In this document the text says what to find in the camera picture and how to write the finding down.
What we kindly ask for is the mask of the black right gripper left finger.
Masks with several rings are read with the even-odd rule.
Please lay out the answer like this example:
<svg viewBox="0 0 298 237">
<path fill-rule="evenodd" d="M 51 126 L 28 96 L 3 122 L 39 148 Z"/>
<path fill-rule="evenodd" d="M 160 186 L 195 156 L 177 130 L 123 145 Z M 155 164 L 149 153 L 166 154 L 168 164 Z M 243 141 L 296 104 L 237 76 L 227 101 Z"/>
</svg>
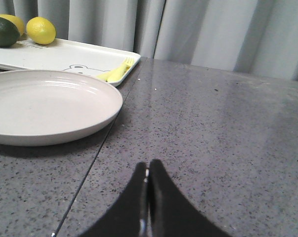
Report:
<svg viewBox="0 0 298 237">
<path fill-rule="evenodd" d="M 136 165 L 132 177 L 115 203 L 81 236 L 147 236 L 147 167 L 144 162 Z"/>
</svg>

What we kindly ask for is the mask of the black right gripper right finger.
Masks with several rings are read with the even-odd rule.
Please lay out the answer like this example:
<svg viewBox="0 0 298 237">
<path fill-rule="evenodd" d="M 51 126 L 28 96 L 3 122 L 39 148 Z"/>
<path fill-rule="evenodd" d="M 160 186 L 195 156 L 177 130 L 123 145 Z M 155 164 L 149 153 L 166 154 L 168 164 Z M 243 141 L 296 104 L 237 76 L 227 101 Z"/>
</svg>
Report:
<svg viewBox="0 0 298 237">
<path fill-rule="evenodd" d="M 154 237 L 229 236 L 187 200 L 159 159 L 149 166 L 149 205 Z"/>
</svg>

